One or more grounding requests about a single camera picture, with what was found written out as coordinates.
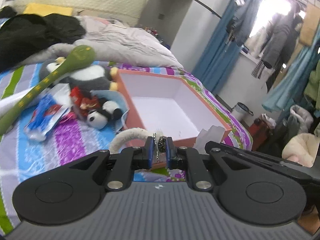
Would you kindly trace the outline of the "white hair scrunchie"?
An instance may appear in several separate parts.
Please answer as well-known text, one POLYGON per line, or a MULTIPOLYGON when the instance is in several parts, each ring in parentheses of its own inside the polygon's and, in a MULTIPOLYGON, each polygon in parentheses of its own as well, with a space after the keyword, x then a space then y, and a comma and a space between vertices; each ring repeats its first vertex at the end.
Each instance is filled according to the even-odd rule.
POLYGON ((165 135, 160 129, 155 132, 150 132, 143 128, 129 128, 121 131, 110 142, 108 150, 111 154, 117 154, 120 153, 120 149, 127 143, 134 140, 146 142, 148 137, 153 138, 153 143, 156 148, 153 162, 157 164, 164 162, 163 154, 165 152, 165 135))

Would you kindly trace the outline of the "small panda plush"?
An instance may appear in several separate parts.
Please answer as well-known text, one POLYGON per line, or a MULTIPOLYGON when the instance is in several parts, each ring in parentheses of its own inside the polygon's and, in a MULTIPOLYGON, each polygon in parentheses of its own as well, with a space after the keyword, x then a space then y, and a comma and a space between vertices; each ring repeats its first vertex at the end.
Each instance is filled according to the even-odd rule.
POLYGON ((91 110, 87 115, 87 124, 95 129, 103 129, 109 122, 119 120, 123 115, 120 106, 112 100, 103 103, 102 107, 91 110))

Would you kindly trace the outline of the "blue face mask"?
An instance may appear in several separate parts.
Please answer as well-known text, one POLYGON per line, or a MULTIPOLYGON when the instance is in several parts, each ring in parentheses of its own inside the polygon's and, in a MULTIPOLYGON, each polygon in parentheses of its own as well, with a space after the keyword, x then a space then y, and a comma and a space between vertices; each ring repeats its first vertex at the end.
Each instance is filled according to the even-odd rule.
POLYGON ((111 124, 107 124, 107 126, 112 127, 115 133, 125 127, 125 122, 130 109, 123 94, 112 90, 92 90, 90 93, 92 96, 97 96, 99 99, 106 99, 107 101, 115 102, 122 111, 123 114, 120 119, 111 121, 111 124))

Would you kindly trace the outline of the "red snack wrapper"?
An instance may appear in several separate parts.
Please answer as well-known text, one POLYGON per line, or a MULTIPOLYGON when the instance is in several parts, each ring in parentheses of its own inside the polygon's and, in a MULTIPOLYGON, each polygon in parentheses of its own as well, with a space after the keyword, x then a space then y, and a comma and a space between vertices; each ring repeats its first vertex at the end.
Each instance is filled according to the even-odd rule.
POLYGON ((76 107, 81 110, 90 111, 100 108, 99 99, 88 92, 83 92, 79 87, 72 88, 70 97, 76 107))

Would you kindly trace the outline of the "blue plastic snack bag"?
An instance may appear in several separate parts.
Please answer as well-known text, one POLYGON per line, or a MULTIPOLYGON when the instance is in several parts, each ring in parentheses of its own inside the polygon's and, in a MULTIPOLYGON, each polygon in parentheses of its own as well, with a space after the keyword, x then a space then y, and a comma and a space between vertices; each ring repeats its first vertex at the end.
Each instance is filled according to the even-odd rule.
POLYGON ((46 94, 36 107, 24 133, 29 140, 42 142, 58 122, 69 113, 70 107, 58 103, 52 94, 46 94))

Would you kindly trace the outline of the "white paper towel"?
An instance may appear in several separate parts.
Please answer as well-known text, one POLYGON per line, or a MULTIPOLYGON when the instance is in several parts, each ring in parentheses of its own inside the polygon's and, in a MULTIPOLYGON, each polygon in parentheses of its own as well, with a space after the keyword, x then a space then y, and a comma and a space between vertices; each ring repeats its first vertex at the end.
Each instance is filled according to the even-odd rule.
POLYGON ((71 89, 68 83, 58 83, 48 92, 59 105, 71 107, 71 89))

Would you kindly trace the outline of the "orange cardboard box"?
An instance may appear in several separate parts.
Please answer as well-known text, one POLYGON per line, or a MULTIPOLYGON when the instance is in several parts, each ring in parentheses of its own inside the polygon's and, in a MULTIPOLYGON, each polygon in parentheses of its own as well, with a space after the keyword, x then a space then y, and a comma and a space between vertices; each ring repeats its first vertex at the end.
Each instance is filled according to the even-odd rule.
POLYGON ((188 147, 203 129, 217 127, 220 141, 231 131, 217 110, 181 77, 120 69, 116 82, 129 107, 124 129, 161 131, 175 146, 188 147))

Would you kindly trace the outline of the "white trash bin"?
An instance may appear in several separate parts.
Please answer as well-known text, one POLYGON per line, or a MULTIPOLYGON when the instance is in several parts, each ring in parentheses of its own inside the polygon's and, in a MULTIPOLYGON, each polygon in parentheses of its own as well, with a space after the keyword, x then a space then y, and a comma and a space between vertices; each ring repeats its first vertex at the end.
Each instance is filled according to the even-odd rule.
POLYGON ((243 103, 238 102, 231 111, 231 114, 236 118, 238 121, 242 121, 244 117, 250 115, 253 116, 253 112, 243 103))

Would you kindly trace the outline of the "grey penguin plush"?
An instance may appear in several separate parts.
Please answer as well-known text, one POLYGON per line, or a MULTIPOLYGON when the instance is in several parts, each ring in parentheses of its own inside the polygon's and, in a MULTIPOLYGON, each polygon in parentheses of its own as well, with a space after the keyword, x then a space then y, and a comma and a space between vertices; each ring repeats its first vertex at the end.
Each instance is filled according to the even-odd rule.
MULTIPOLYGON (((56 70, 63 62, 64 57, 45 61, 39 71, 39 80, 43 80, 50 73, 56 70)), ((60 77, 51 86, 58 83, 68 83, 70 88, 78 87, 85 92, 92 90, 118 90, 118 84, 114 80, 118 73, 117 67, 104 68, 97 64, 77 70, 60 77)))

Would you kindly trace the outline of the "colourful striped bedsheet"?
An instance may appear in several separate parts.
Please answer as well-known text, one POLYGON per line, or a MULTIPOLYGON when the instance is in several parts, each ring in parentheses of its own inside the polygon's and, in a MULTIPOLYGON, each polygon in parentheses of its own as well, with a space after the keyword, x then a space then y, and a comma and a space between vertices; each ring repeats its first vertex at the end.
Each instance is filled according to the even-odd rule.
MULTIPOLYGON (((174 67, 139 67, 112 61, 96 61, 105 67, 140 71, 165 76, 181 77, 210 106, 217 110, 231 127, 224 143, 250 150, 253 139, 247 129, 217 101, 204 85, 187 70, 174 67)), ((33 87, 39 81, 40 63, 21 64, 18 68, 1 73, 1 98, 33 87)), ((12 205, 15 187, 25 179, 66 164, 101 148, 107 148, 115 132, 111 128, 97 131, 80 120, 67 120, 58 124, 43 142, 27 139, 24 127, 31 119, 33 109, 26 109, 12 131, 1 137, 1 234, 9 233, 19 224, 12 205)))

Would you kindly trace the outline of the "blue curtain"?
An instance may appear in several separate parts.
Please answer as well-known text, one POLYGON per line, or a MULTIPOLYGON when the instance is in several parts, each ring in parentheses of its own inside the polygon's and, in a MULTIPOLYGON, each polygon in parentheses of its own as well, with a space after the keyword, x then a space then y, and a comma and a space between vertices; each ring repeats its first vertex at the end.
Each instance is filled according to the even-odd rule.
POLYGON ((222 89, 240 54, 241 48, 235 42, 227 42, 226 27, 235 11, 235 0, 230 0, 204 52, 191 72, 214 95, 222 89))

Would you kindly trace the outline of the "green plush stick toy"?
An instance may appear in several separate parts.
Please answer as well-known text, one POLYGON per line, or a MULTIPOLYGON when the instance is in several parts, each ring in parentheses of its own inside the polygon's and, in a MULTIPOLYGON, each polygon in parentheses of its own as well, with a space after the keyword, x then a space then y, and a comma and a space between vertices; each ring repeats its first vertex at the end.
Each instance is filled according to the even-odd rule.
POLYGON ((75 47, 56 70, 40 81, 1 117, 1 136, 8 132, 10 126, 16 121, 29 103, 44 91, 45 88, 68 73, 88 67, 93 63, 94 59, 95 51, 92 47, 86 45, 75 47))

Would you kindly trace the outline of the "grey duvet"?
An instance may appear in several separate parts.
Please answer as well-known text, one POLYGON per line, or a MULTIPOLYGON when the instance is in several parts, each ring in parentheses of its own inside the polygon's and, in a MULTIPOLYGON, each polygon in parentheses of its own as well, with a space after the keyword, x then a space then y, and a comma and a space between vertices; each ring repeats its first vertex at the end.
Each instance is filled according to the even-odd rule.
POLYGON ((21 60, 20 63, 40 63, 65 57, 74 47, 87 45, 94 49, 97 61, 112 61, 139 67, 183 67, 169 49, 144 29, 125 27, 118 21, 113 24, 106 19, 93 16, 76 18, 86 30, 82 39, 76 40, 73 44, 54 44, 21 60))

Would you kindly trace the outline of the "bottles on shelf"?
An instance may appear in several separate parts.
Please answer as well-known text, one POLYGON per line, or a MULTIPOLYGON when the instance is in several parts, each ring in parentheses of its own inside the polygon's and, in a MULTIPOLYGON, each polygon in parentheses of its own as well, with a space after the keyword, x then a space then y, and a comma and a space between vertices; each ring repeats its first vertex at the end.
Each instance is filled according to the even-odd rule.
POLYGON ((149 27, 144 27, 143 28, 147 33, 150 33, 152 36, 154 37, 158 37, 159 34, 158 34, 158 31, 154 28, 149 28, 149 27))

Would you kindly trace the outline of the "white tube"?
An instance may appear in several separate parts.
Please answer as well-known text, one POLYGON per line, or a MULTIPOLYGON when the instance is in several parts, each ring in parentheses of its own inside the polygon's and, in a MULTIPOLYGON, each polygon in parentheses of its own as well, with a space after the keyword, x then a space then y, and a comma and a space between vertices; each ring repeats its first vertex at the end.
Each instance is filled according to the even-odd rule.
POLYGON ((29 90, 26 89, 24 91, 21 91, 19 93, 16 93, 16 94, 13 94, 11 96, 8 96, 6 98, 1 99, 0 100, 0 116, 3 116, 5 113, 7 113, 28 92, 29 92, 29 90))

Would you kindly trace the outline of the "hanging grey coat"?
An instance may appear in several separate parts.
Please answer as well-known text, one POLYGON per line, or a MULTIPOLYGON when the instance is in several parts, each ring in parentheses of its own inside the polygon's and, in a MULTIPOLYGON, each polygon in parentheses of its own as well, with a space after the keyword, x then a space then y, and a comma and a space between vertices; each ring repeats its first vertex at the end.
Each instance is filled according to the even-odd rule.
POLYGON ((271 69, 276 65, 290 33, 296 30, 297 24, 302 23, 302 18, 299 16, 300 9, 299 3, 291 4, 288 14, 282 16, 274 25, 271 38, 261 58, 266 68, 271 69))

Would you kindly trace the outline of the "black clothing pile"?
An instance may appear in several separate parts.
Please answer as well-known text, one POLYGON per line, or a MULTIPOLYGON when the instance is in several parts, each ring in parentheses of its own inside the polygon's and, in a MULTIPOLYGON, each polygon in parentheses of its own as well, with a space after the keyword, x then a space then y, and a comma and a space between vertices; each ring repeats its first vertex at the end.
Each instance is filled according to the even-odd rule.
POLYGON ((73 44, 85 34, 84 27, 73 16, 14 16, 1 26, 1 72, 54 44, 73 44))

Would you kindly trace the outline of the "hanging denim jacket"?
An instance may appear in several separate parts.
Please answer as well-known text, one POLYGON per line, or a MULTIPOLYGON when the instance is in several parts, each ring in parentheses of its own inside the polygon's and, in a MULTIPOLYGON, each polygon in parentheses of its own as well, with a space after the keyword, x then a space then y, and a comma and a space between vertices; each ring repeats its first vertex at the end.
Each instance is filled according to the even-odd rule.
POLYGON ((242 46, 248 39, 259 10, 260 0, 246 0, 244 5, 238 7, 231 20, 228 22, 226 31, 231 41, 237 46, 242 46))

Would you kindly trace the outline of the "yellow pillow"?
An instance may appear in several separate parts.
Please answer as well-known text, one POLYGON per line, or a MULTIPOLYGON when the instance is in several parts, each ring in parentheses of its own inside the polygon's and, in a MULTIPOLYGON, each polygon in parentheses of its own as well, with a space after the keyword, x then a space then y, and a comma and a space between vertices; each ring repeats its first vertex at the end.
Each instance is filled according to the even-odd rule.
POLYGON ((60 14, 64 16, 72 16, 73 8, 60 7, 56 5, 46 5, 39 3, 29 3, 25 7, 23 14, 37 14, 40 16, 47 16, 50 14, 60 14))

